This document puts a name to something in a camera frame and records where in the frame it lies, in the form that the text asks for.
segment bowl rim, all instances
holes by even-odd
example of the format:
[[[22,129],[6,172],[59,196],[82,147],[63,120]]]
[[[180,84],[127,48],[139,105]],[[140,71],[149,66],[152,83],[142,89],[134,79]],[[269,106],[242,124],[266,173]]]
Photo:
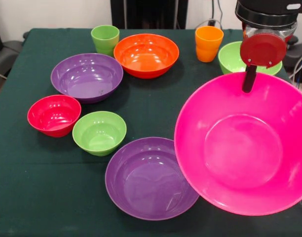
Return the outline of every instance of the bowl rim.
[[[100,38],[97,38],[95,36],[93,36],[93,31],[96,29],[96,28],[99,28],[99,27],[102,27],[102,26],[109,26],[109,27],[112,27],[114,29],[117,29],[118,30],[118,33],[116,36],[112,37],[112,38],[109,38],[109,39],[100,39]],[[117,38],[119,36],[119,29],[116,27],[116,26],[113,26],[113,25],[99,25],[99,26],[95,26],[92,30],[91,30],[91,36],[96,39],[96,40],[103,40],[103,41],[106,41],[106,40],[114,40],[115,38]]]
[[[197,191],[194,190],[194,192],[195,192],[196,195],[197,195],[197,198],[195,198],[194,201],[189,205],[189,207],[188,207],[186,210],[182,211],[181,213],[178,213],[178,214],[175,214],[175,215],[173,215],[173,216],[166,217],[166,218],[150,219],[150,218],[143,218],[143,217],[140,217],[140,216],[138,216],[138,215],[133,215],[133,214],[131,214],[131,213],[129,214],[129,212],[125,211],[124,208],[122,208],[122,207],[118,204],[118,202],[116,202],[116,201],[114,200],[114,198],[112,198],[111,192],[110,192],[110,190],[107,188],[107,181],[109,180],[109,179],[107,179],[107,171],[108,171],[108,169],[109,169],[109,166],[110,166],[111,161],[113,160],[114,157],[116,157],[116,155],[118,155],[118,153],[121,152],[121,149],[123,149],[124,147],[128,146],[128,145],[131,144],[131,143],[135,143],[135,142],[140,141],[140,140],[152,139],[152,138],[155,138],[155,139],[163,139],[163,140],[171,141],[171,142],[173,143],[173,150],[174,150],[174,152],[175,152],[175,149],[174,149],[174,141],[173,141],[172,139],[165,138],[165,137],[156,137],[156,136],[142,137],[142,138],[133,140],[133,141],[131,141],[131,142],[128,142],[126,145],[124,145],[123,147],[121,147],[117,152],[115,152],[115,154],[112,156],[112,158],[111,158],[110,161],[108,162],[107,167],[106,167],[105,176],[104,176],[104,179],[105,179],[105,188],[106,188],[107,194],[108,194],[108,196],[110,197],[110,199],[112,200],[112,202],[113,202],[120,210],[122,210],[124,213],[127,213],[128,215],[133,216],[133,217],[135,217],[135,218],[138,218],[138,219],[141,219],[141,220],[147,220],[147,221],[163,221],[163,220],[169,220],[169,219],[172,219],[172,218],[174,218],[174,217],[177,217],[177,216],[183,214],[184,212],[188,211],[188,210],[189,210],[189,209],[197,202],[197,200],[199,199],[199,197],[200,197],[199,193],[198,193]]]
[[[235,74],[243,74],[245,72],[236,72]],[[301,94],[302,95],[302,91],[298,90],[296,87],[294,87],[292,84],[290,84],[289,82],[287,82],[286,80],[282,79],[282,78],[279,78],[279,77],[276,77],[274,75],[269,75],[269,74],[266,74],[266,73],[257,73],[257,74],[262,74],[262,75],[266,75],[267,77],[274,77],[276,78],[277,80],[281,81],[282,83],[285,83],[287,86],[290,86],[293,90],[295,90],[297,93]],[[210,81],[208,81],[207,83],[203,84],[202,86],[200,86],[197,90],[195,90],[191,96],[186,100],[186,102],[183,104],[180,112],[179,112],[179,115],[177,117],[177,120],[176,120],[176,123],[175,123],[175,128],[174,128],[174,147],[175,147],[175,153],[176,153],[176,159],[177,159],[177,162],[179,164],[179,167],[182,171],[182,174],[184,175],[184,177],[186,178],[186,180],[188,181],[188,183],[192,186],[192,188],[202,197],[204,198],[207,202],[211,203],[212,205],[222,209],[222,210],[225,210],[225,211],[228,211],[230,213],[234,213],[234,214],[238,214],[238,215],[245,215],[245,216],[265,216],[265,215],[271,215],[271,214],[275,214],[275,213],[278,213],[278,212],[281,212],[281,211],[284,211],[292,206],[294,206],[295,204],[297,204],[298,202],[300,202],[302,200],[302,195],[300,197],[298,197],[297,199],[295,199],[294,201],[290,202],[288,205],[285,205],[281,208],[277,208],[275,210],[271,210],[271,211],[267,211],[267,212],[264,212],[264,213],[258,213],[258,212],[254,212],[254,213],[250,213],[250,212],[244,212],[244,211],[233,211],[231,208],[227,207],[227,206],[223,206],[221,205],[220,203],[216,202],[216,201],[213,201],[212,198],[209,198],[207,197],[203,192],[201,192],[199,190],[198,187],[196,187],[193,182],[188,178],[188,176],[186,175],[185,173],[185,170],[183,168],[183,166],[181,165],[181,161],[179,159],[179,153],[177,151],[177,124],[179,124],[179,121],[181,119],[181,114],[182,112],[185,110],[187,104],[189,103],[189,101],[195,96],[196,93],[198,93],[206,84],[210,84],[210,83],[213,83],[214,81],[218,80],[218,78],[220,77],[224,77],[224,76],[227,76],[227,75],[220,75]]]
[[[40,101],[45,100],[45,99],[47,99],[47,98],[49,98],[49,97],[65,97],[65,98],[71,98],[72,100],[76,101],[76,102],[77,102],[77,105],[78,105],[78,115],[77,115],[77,117],[76,117],[72,122],[66,123],[66,126],[60,128],[60,129],[55,129],[55,130],[42,129],[42,128],[38,128],[38,127],[32,125],[32,123],[31,123],[31,121],[30,121],[30,119],[29,119],[29,114],[31,113],[31,109],[32,109],[36,104],[38,104]],[[36,102],[34,102],[34,103],[30,106],[30,108],[29,108],[29,110],[28,110],[28,112],[27,112],[27,121],[28,121],[28,123],[29,123],[30,126],[32,126],[34,129],[36,129],[36,130],[38,130],[38,131],[40,131],[40,132],[54,132],[54,131],[60,131],[60,130],[62,130],[62,129],[65,129],[65,128],[69,127],[71,124],[74,124],[74,123],[78,120],[78,118],[80,117],[81,111],[82,111],[82,106],[81,106],[80,102],[79,102],[77,99],[75,99],[74,97],[72,97],[72,96],[69,96],[69,95],[48,95],[48,96],[42,97],[41,99],[37,100]]]
[[[129,68],[129,67],[123,65],[123,63],[120,62],[120,59],[117,58],[116,55],[115,55],[115,52],[116,52],[116,50],[117,50],[118,47],[119,47],[119,43],[121,43],[122,41],[127,40],[127,39],[129,39],[129,38],[134,38],[134,37],[137,37],[137,36],[155,36],[155,37],[159,37],[159,38],[163,38],[163,39],[169,40],[170,42],[173,43],[173,45],[174,45],[175,48],[177,49],[177,57],[176,57],[176,59],[174,59],[173,62],[172,62],[170,65],[165,66],[165,67],[162,67],[162,68],[157,69],[157,70],[143,70],[143,71],[142,71],[142,70],[134,70],[134,69],[131,69],[131,68]],[[180,49],[179,49],[179,47],[177,46],[177,44],[176,44],[174,41],[172,41],[170,38],[168,38],[168,37],[165,37],[165,36],[162,36],[162,35],[158,35],[158,34],[152,34],[152,33],[140,33],[140,34],[135,34],[135,35],[127,36],[127,37],[123,38],[122,40],[120,40],[120,41],[118,42],[118,44],[116,44],[115,48],[113,49],[113,54],[114,54],[114,56],[115,56],[115,60],[116,60],[122,67],[124,67],[124,68],[126,68],[126,69],[128,69],[128,70],[131,70],[131,71],[135,71],[135,72],[140,72],[140,73],[151,73],[151,72],[158,72],[158,71],[164,70],[164,69],[166,69],[166,68],[172,67],[172,66],[176,63],[176,61],[179,59],[179,56],[180,56]]]
[[[123,122],[123,124],[124,124],[125,132],[124,132],[124,134],[121,136],[121,139],[119,140],[119,142],[116,143],[116,145],[114,145],[114,146],[112,146],[112,147],[110,147],[110,148],[108,148],[108,149],[104,149],[104,150],[91,150],[91,149],[87,149],[87,148],[85,148],[83,145],[81,145],[79,142],[76,141],[76,139],[75,139],[75,129],[77,129],[78,123],[81,123],[80,121],[82,121],[83,118],[85,118],[85,117],[87,117],[87,116],[89,116],[89,115],[91,115],[91,114],[101,114],[101,113],[107,113],[107,114],[111,114],[111,115],[113,115],[113,116],[119,117],[120,120],[121,120],[121,121]],[[109,151],[109,150],[111,150],[111,149],[113,149],[113,148],[116,148],[116,147],[119,146],[120,143],[123,141],[123,139],[125,138],[126,134],[127,134],[127,124],[126,124],[125,120],[124,120],[120,115],[118,115],[118,114],[116,114],[116,113],[114,113],[114,112],[110,112],[110,111],[94,111],[94,112],[88,113],[88,114],[82,116],[82,117],[75,123],[75,125],[73,126],[73,130],[72,130],[72,137],[73,137],[74,142],[75,142],[80,148],[82,148],[83,150],[85,150],[85,151],[87,151],[87,152],[92,152],[92,153],[106,152],[106,151]]]
[[[218,52],[218,61],[219,61],[219,63],[225,68],[225,69],[227,69],[229,72],[231,72],[231,73],[241,73],[241,72],[235,72],[235,71],[233,71],[232,69],[229,69],[224,63],[223,63],[223,61],[220,59],[220,54],[221,54],[221,52],[227,47],[227,46],[229,46],[229,45],[231,45],[231,44],[238,44],[238,43],[242,43],[242,41],[234,41],[234,42],[230,42],[230,43],[227,43],[227,44],[225,44],[224,46],[222,46],[222,48],[219,50],[219,52]],[[279,73],[279,71],[281,70],[281,68],[283,67],[283,62],[282,61],[280,61],[278,64],[276,64],[275,66],[273,66],[273,68],[274,67],[277,67],[277,70],[274,72],[274,74],[269,74],[269,73],[265,73],[265,74],[267,74],[267,75],[271,75],[271,76],[274,76],[274,75],[276,75],[277,73]]]
[[[54,78],[53,78],[53,74],[54,74],[55,69],[56,69],[60,64],[62,64],[62,63],[64,63],[65,61],[69,60],[70,58],[74,58],[74,57],[81,56],[81,55],[98,55],[98,56],[101,56],[101,57],[107,57],[107,58],[113,59],[113,60],[116,62],[116,64],[119,65],[120,68],[121,68],[121,70],[120,70],[120,71],[121,71],[121,73],[120,73],[120,80],[119,80],[118,84],[117,84],[115,87],[113,87],[110,91],[108,91],[108,92],[106,92],[106,93],[104,93],[104,94],[102,94],[102,95],[95,96],[95,97],[74,97],[74,96],[69,95],[68,93],[65,93],[64,91],[62,91],[62,90],[59,89],[58,87],[56,87],[56,86],[54,85]],[[107,95],[107,94],[113,92],[114,90],[116,90],[116,89],[119,87],[120,83],[122,82],[122,79],[123,79],[123,68],[122,68],[122,65],[121,65],[117,60],[115,60],[113,57],[108,56],[108,55],[105,55],[105,54],[102,54],[102,53],[79,53],[79,54],[72,55],[72,56],[70,56],[70,57],[68,57],[68,58],[63,59],[63,60],[60,61],[59,63],[57,63],[56,66],[54,66],[54,68],[52,69],[51,74],[50,74],[50,81],[51,81],[51,84],[52,84],[52,86],[53,86],[59,93],[61,93],[61,94],[63,94],[63,95],[71,96],[71,97],[73,97],[73,98],[75,98],[75,99],[77,99],[77,100],[80,100],[80,101],[100,98],[100,97],[102,97],[102,96],[105,96],[105,95]]]

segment lime green bowl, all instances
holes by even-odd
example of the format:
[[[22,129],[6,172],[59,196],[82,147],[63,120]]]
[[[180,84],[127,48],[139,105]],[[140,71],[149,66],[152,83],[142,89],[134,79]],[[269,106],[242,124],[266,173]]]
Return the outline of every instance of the lime green bowl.
[[[218,59],[221,70],[224,74],[245,71],[246,64],[242,61],[240,56],[241,44],[242,41],[232,42],[226,44],[220,49]],[[271,68],[257,67],[256,71],[266,73],[268,75],[275,75],[280,71],[282,65],[283,63],[280,62]]]
[[[80,118],[74,125],[72,136],[83,150],[103,157],[119,146],[126,132],[126,123],[119,115],[97,111]]]

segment purple bowl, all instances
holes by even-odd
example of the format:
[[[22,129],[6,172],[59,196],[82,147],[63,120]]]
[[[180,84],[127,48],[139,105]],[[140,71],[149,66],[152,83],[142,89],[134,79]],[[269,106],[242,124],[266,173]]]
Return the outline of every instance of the purple bowl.
[[[178,216],[199,197],[180,171],[174,142],[159,137],[135,140],[119,149],[107,166],[105,184],[122,211],[150,221]]]
[[[52,70],[51,83],[60,93],[90,104],[110,96],[119,86],[122,76],[122,66],[114,58],[84,53],[58,63]]]

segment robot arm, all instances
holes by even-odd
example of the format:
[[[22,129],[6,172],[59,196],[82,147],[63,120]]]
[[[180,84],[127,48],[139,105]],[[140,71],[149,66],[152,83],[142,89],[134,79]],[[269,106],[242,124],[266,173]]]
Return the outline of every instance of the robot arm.
[[[237,1],[235,15],[242,21],[243,29],[240,54],[247,65],[243,91],[251,91],[257,66],[269,68],[283,60],[299,13],[302,0]]]

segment plastic bowl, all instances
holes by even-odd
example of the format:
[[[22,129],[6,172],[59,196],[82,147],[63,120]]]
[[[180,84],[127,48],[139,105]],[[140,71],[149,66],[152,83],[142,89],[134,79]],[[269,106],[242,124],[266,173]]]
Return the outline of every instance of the plastic bowl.
[[[63,137],[71,132],[81,114],[80,103],[70,96],[51,95],[35,102],[28,110],[28,123],[51,136]]]
[[[302,93],[261,73],[244,93],[244,76],[220,76],[191,95],[178,116],[175,151],[186,179],[207,201],[237,214],[267,215],[302,199]]]
[[[245,72],[246,64],[242,61],[240,56],[240,47],[242,41],[228,43],[223,46],[218,53],[218,60],[221,70],[224,74]],[[269,75],[277,74],[282,68],[283,63],[271,67],[257,67],[257,72],[266,73]]]
[[[122,76],[123,69],[114,58],[99,53],[84,53],[55,66],[51,83],[57,91],[81,103],[96,103],[116,90]]]
[[[107,166],[105,184],[116,206],[151,221],[178,216],[199,197],[179,169],[174,142],[160,137],[120,148]]]
[[[125,121],[117,114],[107,111],[89,113],[77,121],[72,135],[75,143],[95,156],[113,152],[127,132]]]
[[[114,49],[114,56],[130,75],[151,79],[173,66],[179,57],[179,48],[164,36],[138,34],[121,40]]]

